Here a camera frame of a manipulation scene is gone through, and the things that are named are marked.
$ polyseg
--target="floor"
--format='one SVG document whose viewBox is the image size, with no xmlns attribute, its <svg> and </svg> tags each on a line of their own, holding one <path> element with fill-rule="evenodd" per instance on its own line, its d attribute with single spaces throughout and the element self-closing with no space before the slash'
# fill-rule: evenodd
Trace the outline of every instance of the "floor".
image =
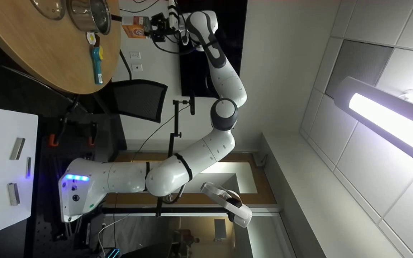
<svg viewBox="0 0 413 258">
<path fill-rule="evenodd" d="M 46 145 L 49 133 L 56 132 L 57 119 L 70 106 L 75 96 L 62 95 L 40 86 L 39 83 L 13 73 L 21 70 L 3 52 L 0 52 L 0 108 L 36 113 L 42 118 L 39 135 L 39 161 L 36 176 L 36 199 L 33 201 L 31 219 L 0 231 L 0 258 L 87 258 L 100 257 L 97 245 L 87 248 L 79 238 L 67 237 L 64 225 L 59 221 L 56 209 L 56 182 L 67 163 L 75 158 L 89 158 L 106 162 L 118 149 L 126 149 L 122 143 L 123 132 L 119 116 L 87 116 L 83 109 L 72 113 L 77 125 L 67 126 L 67 133 L 57 148 Z M 89 146 L 89 122 L 97 123 L 95 146 Z M 110 218 L 96 217 L 93 227 L 110 222 Z M 169 238 L 169 221 L 163 218 L 128 218 L 102 235 L 103 247 L 118 245 L 122 252 L 145 249 Z"/>
</svg>

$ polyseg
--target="fluorescent light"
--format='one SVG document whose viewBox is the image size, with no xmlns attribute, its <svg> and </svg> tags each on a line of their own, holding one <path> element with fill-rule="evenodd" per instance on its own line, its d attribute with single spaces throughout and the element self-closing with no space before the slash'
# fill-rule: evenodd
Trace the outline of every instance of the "fluorescent light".
<svg viewBox="0 0 413 258">
<path fill-rule="evenodd" d="M 348 108 L 413 146 L 413 120 L 358 93 L 353 95 Z"/>
<path fill-rule="evenodd" d="M 413 103 L 346 77 L 333 93 L 338 108 L 413 158 Z"/>
</svg>

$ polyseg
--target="round wooden table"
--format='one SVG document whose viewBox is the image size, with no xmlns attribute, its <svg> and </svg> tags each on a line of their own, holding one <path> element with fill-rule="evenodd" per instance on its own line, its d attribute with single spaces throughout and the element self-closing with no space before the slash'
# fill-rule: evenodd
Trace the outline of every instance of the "round wooden table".
<svg viewBox="0 0 413 258">
<path fill-rule="evenodd" d="M 107 0 L 119 14 L 118 0 Z M 120 23 L 100 36 L 103 85 L 95 85 L 93 66 L 85 33 L 66 12 L 62 20 L 42 16 L 30 0 L 0 0 L 0 47 L 26 72 L 53 89 L 87 95 L 100 90 L 112 77 L 119 59 Z"/>
</svg>

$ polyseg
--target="chair backrest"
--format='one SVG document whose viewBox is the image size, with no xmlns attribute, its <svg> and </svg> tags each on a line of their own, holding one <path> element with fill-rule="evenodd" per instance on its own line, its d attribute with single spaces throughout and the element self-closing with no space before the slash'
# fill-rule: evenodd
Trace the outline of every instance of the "chair backrest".
<svg viewBox="0 0 413 258">
<path fill-rule="evenodd" d="M 161 122 L 166 86 L 152 80 L 113 82 L 99 92 L 112 112 Z"/>
</svg>

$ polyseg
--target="white robotic arm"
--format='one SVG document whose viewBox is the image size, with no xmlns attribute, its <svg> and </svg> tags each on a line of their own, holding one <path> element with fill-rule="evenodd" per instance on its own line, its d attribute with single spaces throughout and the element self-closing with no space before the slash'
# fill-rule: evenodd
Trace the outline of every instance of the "white robotic arm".
<svg viewBox="0 0 413 258">
<path fill-rule="evenodd" d="M 143 192 L 166 196 L 192 181 L 198 174 L 225 158 L 234 148 L 231 129 L 238 108 L 247 102 L 247 92 L 234 67 L 214 36 L 216 16 L 212 12 L 186 14 L 185 27 L 198 42 L 208 59 L 209 75 L 219 99 L 211 108 L 212 131 L 189 148 L 146 169 L 145 162 L 99 163 L 75 159 L 59 181 L 62 221 L 72 222 L 95 209 L 106 194 Z M 205 184 L 202 191 L 247 227 L 251 221 L 248 206 L 224 189 Z"/>
</svg>

